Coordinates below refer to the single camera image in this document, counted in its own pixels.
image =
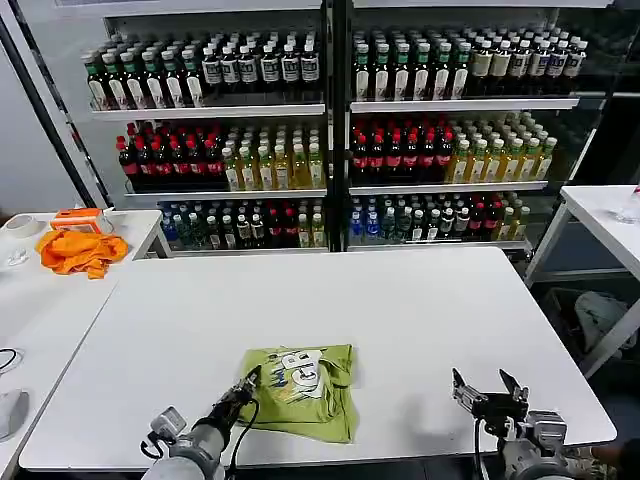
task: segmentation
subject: table leg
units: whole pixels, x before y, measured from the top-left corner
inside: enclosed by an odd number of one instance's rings
[[[580,362],[580,370],[586,378],[591,377],[611,355],[640,328],[640,300],[625,313],[609,333],[593,347],[589,355]]]
[[[529,263],[529,266],[524,273],[523,281],[527,287],[531,288],[531,285],[535,282],[535,275],[538,273],[538,270],[542,268],[545,260],[553,250],[553,247],[555,247],[556,243],[560,239],[560,234],[570,217],[571,213],[567,208],[567,204],[562,202],[562,205],[558,208],[553,220],[551,220],[551,224],[545,232],[544,237],[542,237],[542,240],[536,249],[536,253],[531,259],[531,263]]]

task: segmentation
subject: white side table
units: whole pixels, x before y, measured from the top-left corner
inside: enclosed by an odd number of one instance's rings
[[[619,222],[612,215],[631,195],[635,185],[563,187],[564,202],[558,208],[540,246],[525,272],[530,287],[556,245],[563,228],[573,215],[617,259],[640,280],[640,225]],[[618,321],[581,362],[580,369],[589,378],[633,333],[640,328],[640,300]]]

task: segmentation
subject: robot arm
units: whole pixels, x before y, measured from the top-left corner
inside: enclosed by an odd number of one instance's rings
[[[142,442],[141,449],[145,455],[159,461],[144,474],[143,479],[211,480],[220,464],[220,455],[229,444],[231,427],[238,420],[240,409],[255,403],[254,419],[257,416],[258,404],[253,399],[253,392],[259,383],[260,370],[258,365],[231,387],[213,406],[211,413],[198,420],[187,434],[179,435],[186,422],[173,407],[154,419],[147,438],[158,454],[151,454],[146,442]],[[164,454],[158,441],[169,446],[168,458],[162,458]]]

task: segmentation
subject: black cable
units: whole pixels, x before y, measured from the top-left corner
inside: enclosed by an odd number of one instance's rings
[[[482,480],[482,466],[480,465],[480,422],[481,420],[479,418],[476,418],[475,428],[473,429],[473,463],[476,467],[478,480]]]
[[[249,421],[249,423],[247,423],[247,425],[244,427],[244,430],[238,437],[236,446],[233,447],[233,453],[231,454],[231,463],[229,464],[229,469],[227,470],[227,474],[225,478],[229,478],[231,475],[233,475],[236,472],[236,456],[238,455],[238,447],[240,447],[240,442],[242,442],[242,439],[244,438],[244,436],[247,434],[249,429],[253,426],[253,423],[256,421],[256,417],[258,416],[258,412],[260,411],[260,403],[258,403],[258,401],[255,398],[252,398],[251,400],[249,400],[249,403],[253,403],[256,406],[256,410],[255,412],[253,412],[253,416],[251,417],[251,420]]]
[[[2,370],[7,368],[18,356],[18,352],[13,348],[0,348],[0,353],[11,353],[11,358],[7,360],[2,366],[0,366],[0,373],[3,373]]]

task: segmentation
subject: orange cloth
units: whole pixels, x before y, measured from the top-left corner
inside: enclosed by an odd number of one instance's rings
[[[119,262],[129,247],[121,237],[100,233],[53,230],[36,245],[42,265],[67,275],[87,272],[89,278],[104,278],[110,262]]]

